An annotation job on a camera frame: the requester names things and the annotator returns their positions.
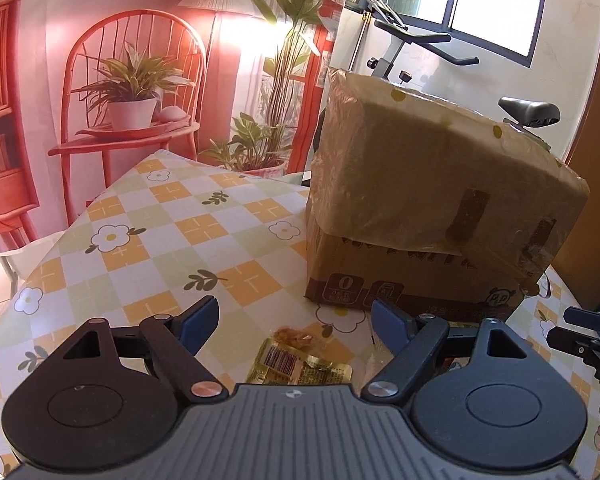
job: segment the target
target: tablecloth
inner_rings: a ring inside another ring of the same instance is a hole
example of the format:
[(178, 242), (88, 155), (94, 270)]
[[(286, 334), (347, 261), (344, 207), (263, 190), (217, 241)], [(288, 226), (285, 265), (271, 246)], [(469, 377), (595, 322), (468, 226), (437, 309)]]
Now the tablecloth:
[[(324, 357), (351, 364), (354, 382), (374, 351), (366, 313), (307, 301), (304, 210), (308, 189), (232, 173), (160, 150), (127, 172), (71, 225), (0, 319), (0, 412), (9, 394), (80, 324), (112, 326), (177, 315), (205, 294), (219, 326), (197, 358), (230, 390), (280, 326), (314, 333)], [(600, 471), (593, 434), (600, 387), (592, 368), (551, 351), (544, 335), (576, 305), (557, 274), (553, 295), (523, 301), (510, 325), (570, 381), (590, 422), (573, 465)], [(0, 428), (0, 472), (16, 464)]]

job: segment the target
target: wooden cabinet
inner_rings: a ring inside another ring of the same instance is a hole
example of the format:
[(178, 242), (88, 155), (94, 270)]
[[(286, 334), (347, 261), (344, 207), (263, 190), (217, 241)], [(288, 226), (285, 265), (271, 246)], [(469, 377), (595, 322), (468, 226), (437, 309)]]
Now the wooden cabinet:
[(36, 239), (27, 212), (38, 206), (24, 142), (16, 72), (20, 0), (0, 0), (0, 234), (21, 246)]

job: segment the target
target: silver bolt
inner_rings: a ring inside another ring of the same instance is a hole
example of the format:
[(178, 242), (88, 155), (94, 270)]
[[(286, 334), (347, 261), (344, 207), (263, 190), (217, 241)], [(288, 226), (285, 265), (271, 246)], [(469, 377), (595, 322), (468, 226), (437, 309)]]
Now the silver bolt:
[(375, 381), (366, 390), (374, 397), (391, 397), (398, 393), (398, 386), (389, 381)]
[(191, 393), (196, 397), (215, 397), (222, 393), (222, 384), (213, 381), (200, 381), (191, 387)]

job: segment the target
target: white flower pot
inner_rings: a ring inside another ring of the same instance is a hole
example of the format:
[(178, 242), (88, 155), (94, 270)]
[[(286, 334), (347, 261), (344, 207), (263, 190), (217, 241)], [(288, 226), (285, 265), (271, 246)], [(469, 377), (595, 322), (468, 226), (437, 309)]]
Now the white flower pot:
[(126, 103), (108, 103), (109, 119), (115, 132), (122, 130), (142, 130), (151, 126), (156, 99), (129, 101)]

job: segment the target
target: plant pot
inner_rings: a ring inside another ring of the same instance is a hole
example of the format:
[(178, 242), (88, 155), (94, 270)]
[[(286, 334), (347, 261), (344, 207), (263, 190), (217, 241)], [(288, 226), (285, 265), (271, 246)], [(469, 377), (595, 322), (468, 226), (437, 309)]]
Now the plant pot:
[(279, 166), (271, 166), (270, 168), (260, 168), (259, 170), (243, 171), (244, 174), (259, 176), (262, 178), (277, 178), (285, 174), (286, 161)]
[(151, 126), (156, 99), (129, 101), (126, 103), (107, 103), (111, 127), (116, 132), (123, 130), (142, 130)]

